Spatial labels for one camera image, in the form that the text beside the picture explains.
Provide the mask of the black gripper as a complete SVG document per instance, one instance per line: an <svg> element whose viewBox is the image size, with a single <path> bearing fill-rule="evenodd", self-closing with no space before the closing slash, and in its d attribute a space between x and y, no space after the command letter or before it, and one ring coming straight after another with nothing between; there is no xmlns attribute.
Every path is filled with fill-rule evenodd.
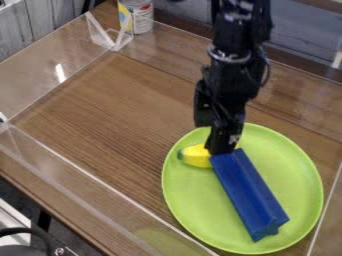
<svg viewBox="0 0 342 256"><path fill-rule="evenodd" d="M270 63L262 49L252 53L246 64L214 60L202 68L194 94L194 122L196 127L211 127L204 144L211 155L234 151L244 127L246 104L258 96L268 78ZM214 114L216 105L224 107L223 116Z"/></svg>

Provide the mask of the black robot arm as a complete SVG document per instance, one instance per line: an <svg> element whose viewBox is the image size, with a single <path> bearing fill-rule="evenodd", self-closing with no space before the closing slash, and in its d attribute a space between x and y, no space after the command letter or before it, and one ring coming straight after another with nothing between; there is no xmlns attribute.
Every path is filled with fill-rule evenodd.
<svg viewBox="0 0 342 256"><path fill-rule="evenodd" d="M207 127L204 148L212 155L234 151L246 122L246 105L270 79L263 44L272 30L270 0L215 0L210 64L194 94L194 122Z"/></svg>

